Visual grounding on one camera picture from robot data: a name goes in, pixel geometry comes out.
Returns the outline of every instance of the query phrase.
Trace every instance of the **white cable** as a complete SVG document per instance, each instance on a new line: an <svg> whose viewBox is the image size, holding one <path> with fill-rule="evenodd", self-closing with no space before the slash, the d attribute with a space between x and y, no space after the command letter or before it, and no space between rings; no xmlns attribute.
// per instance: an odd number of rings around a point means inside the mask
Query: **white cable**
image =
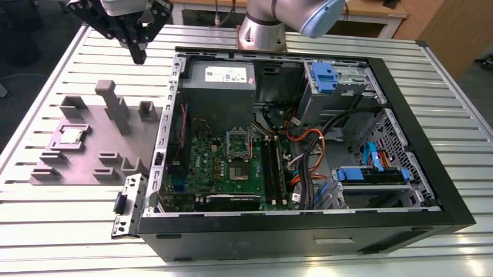
<svg viewBox="0 0 493 277"><path fill-rule="evenodd" d="M311 152L311 155L320 155L322 151L314 151ZM299 154L288 163L287 163L287 169L294 170L292 165L294 163L303 157L303 154Z"/></svg>

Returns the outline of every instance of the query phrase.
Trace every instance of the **table surface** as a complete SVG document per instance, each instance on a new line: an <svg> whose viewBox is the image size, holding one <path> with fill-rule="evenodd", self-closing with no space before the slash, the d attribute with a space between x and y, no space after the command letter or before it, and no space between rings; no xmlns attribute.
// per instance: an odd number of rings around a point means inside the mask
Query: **table surface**
<svg viewBox="0 0 493 277"><path fill-rule="evenodd" d="M382 58L477 220L455 234L390 254L164 263L139 239L112 241L120 186L33 186L29 173L63 116L65 95L103 104L93 87L113 80L129 106L163 104L174 47L235 48L235 31L167 26L148 45L144 66L128 50L81 27L0 156L0 274L51 276L483 276L493 272L492 130L454 83L414 42L287 34L290 52Z"/></svg>
<svg viewBox="0 0 493 277"><path fill-rule="evenodd" d="M206 4L215 5L215 0L172 0L175 3L188 4ZM395 17L407 18L409 12L403 8L402 4L398 3L395 9L389 9L382 6L382 0L351 0L347 3L349 14L351 16L375 16L375 17ZM231 0L218 0L218 5L231 6ZM238 7L246 7L248 0L236 0Z"/></svg>

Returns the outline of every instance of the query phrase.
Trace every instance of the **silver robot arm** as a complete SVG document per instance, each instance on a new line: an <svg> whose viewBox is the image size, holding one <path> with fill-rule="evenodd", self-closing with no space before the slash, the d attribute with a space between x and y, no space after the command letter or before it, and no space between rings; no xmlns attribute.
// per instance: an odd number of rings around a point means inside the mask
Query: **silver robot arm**
<svg viewBox="0 0 493 277"><path fill-rule="evenodd" d="M248 0L239 29L239 45L247 50L283 51L284 24L318 38L334 26L345 0Z"/></svg>
<svg viewBox="0 0 493 277"><path fill-rule="evenodd" d="M283 51L284 24L311 38L323 35L343 11L345 0L248 0L239 29L239 48ZM145 47L167 23L170 0L71 0L68 8L107 39L116 38L129 50L133 63L145 61ZM153 21L141 23L151 10Z"/></svg>

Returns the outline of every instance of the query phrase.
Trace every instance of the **blue plastic tab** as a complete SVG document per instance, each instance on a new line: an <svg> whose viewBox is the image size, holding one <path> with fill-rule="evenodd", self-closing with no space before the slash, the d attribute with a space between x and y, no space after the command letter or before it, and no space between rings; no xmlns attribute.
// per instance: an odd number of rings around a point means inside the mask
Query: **blue plastic tab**
<svg viewBox="0 0 493 277"><path fill-rule="evenodd" d="M319 93L333 93L338 87L338 73L331 64L326 62L314 62L311 64L316 90Z"/></svg>
<svg viewBox="0 0 493 277"><path fill-rule="evenodd" d="M347 181L362 181L365 179L361 169L343 169Z"/></svg>
<svg viewBox="0 0 493 277"><path fill-rule="evenodd" d="M325 186L322 187L322 189L315 194L314 204L316 204L318 200L320 199L320 196L323 195L323 193L326 192L327 189L329 189L329 183L325 183Z"/></svg>
<svg viewBox="0 0 493 277"><path fill-rule="evenodd" d="M401 169L401 173L402 173L403 181L409 182L410 181L409 170L407 169Z"/></svg>
<svg viewBox="0 0 493 277"><path fill-rule="evenodd" d="M363 165L369 165L369 159L371 154L371 161L378 171L383 171L383 166L379 164L377 145L373 141L365 143L363 149Z"/></svg>
<svg viewBox="0 0 493 277"><path fill-rule="evenodd" d="M343 180L346 180L345 172L343 172L341 169L338 169L338 170L335 171L335 173L338 174L338 181L339 181L339 182L341 182L341 181L343 181Z"/></svg>

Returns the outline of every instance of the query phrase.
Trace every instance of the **floor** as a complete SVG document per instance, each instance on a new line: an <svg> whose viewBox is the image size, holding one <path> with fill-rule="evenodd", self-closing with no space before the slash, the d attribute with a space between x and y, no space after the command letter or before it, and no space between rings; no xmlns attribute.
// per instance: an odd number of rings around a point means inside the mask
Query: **floor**
<svg viewBox="0 0 493 277"><path fill-rule="evenodd" d="M21 68L0 62L0 84L9 91L8 96L0 98L0 152L81 24L71 13L63 13L56 2L40 2L39 12L44 20L44 28L32 33L32 38L41 51L41 58L33 65ZM207 12L190 11L184 14L186 23L190 25L207 25L211 18L214 15ZM224 27L232 26L232 22L224 25ZM13 74L32 75L5 78ZM478 63L473 63L458 79L458 84L488 123L493 126L493 109L490 108L493 106L493 69L486 70Z"/></svg>

